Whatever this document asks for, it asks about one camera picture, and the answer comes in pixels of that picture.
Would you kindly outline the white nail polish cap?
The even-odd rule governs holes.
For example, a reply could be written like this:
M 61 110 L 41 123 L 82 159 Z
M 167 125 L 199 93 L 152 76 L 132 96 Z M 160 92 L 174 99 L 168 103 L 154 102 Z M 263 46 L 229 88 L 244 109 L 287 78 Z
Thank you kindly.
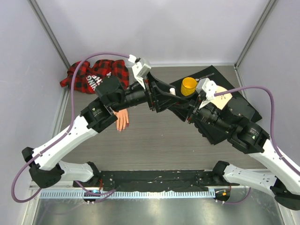
M 169 91 L 170 91 L 170 94 L 176 96 L 175 88 L 170 88 Z

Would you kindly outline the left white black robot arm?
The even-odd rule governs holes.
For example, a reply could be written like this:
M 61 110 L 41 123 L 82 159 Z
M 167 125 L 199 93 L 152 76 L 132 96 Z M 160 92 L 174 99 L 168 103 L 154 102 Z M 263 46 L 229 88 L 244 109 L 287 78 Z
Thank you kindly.
M 117 120 L 116 111 L 148 103 L 151 110 L 159 112 L 166 109 L 160 107 L 160 103 L 171 106 L 180 100 L 175 86 L 157 80 L 151 74 L 140 82 L 134 82 L 127 90 L 117 77 L 106 77 L 95 92 L 97 98 L 67 128 L 44 145 L 35 149 L 27 147 L 22 151 L 24 160 L 29 163 L 30 176 L 40 188 L 71 180 L 95 187 L 100 181 L 100 173 L 93 163 L 66 163 L 62 158 L 111 126 Z

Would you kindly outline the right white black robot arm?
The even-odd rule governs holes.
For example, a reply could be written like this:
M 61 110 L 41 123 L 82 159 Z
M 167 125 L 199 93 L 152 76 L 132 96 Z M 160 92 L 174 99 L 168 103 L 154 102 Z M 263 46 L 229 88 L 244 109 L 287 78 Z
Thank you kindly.
M 172 94 L 171 97 L 170 110 L 179 118 L 197 128 L 204 123 L 217 129 L 235 149 L 271 172 L 262 174 L 218 161 L 211 174 L 215 184 L 246 185 L 269 194 L 288 209 L 300 209 L 300 167 L 279 149 L 273 133 L 251 120 L 255 110 L 247 100 L 234 97 L 228 91 L 216 93 L 210 100 L 203 92 L 190 96 Z

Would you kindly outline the yellow mug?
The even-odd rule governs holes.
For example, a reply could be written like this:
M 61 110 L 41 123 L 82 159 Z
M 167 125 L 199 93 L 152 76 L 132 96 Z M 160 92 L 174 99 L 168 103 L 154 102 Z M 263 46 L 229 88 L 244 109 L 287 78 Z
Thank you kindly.
M 198 85 L 196 79 L 192 77 L 186 77 L 181 82 L 180 91 L 183 96 L 189 96 L 195 92 L 195 89 Z

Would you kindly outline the pink cream plate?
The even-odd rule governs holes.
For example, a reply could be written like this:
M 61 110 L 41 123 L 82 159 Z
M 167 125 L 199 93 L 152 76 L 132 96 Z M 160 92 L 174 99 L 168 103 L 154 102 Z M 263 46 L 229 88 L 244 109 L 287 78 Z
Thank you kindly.
M 215 93 L 220 93 L 220 92 L 225 92 L 227 91 L 227 89 L 225 89 L 224 87 L 221 86 L 217 86 L 217 90 L 215 91 Z M 224 95 L 220 95 L 215 97 L 211 103 L 216 106 L 218 109 L 223 110 L 223 108 L 228 104 L 228 102 L 232 99 L 232 94 L 228 93 L 228 94 L 224 94 Z

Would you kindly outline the mannequin hand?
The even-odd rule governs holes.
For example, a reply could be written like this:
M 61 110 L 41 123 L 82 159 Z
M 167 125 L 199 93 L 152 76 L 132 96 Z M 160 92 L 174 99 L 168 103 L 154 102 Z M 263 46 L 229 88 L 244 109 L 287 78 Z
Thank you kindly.
M 117 117 L 117 120 L 115 122 L 117 130 L 120 132 L 125 130 L 129 125 L 128 110 L 123 109 L 113 113 Z

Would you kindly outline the red black plaid shirt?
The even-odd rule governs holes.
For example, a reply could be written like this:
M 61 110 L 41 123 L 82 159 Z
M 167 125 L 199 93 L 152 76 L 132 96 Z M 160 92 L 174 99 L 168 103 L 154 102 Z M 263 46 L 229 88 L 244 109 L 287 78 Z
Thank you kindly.
M 129 86 L 129 71 L 123 60 L 98 60 L 92 67 L 85 61 L 77 72 L 74 90 L 95 94 L 96 86 L 103 78 L 111 75 L 120 80 L 124 89 Z

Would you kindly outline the dark handled knife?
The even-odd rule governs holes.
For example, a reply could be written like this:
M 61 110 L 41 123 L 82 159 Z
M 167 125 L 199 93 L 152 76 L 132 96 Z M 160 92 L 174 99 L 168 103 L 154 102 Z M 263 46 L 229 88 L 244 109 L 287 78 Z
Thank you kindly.
M 208 77 L 211 77 L 211 76 L 213 76 L 214 74 L 215 74 L 215 73 L 211 73 L 211 74 L 202 76 L 202 77 L 200 77 L 200 78 L 197 78 L 197 81 L 200 81 L 200 80 L 202 80 L 202 79 L 206 79 L 206 78 L 208 78 Z

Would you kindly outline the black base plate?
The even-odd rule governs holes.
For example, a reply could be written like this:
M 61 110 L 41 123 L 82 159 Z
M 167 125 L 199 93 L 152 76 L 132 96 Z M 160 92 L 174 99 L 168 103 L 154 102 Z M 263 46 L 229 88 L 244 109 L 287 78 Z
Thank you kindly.
M 193 192 L 238 185 L 205 170 L 101 171 L 94 181 L 81 184 L 85 188 L 102 187 L 104 191 L 118 192 Z

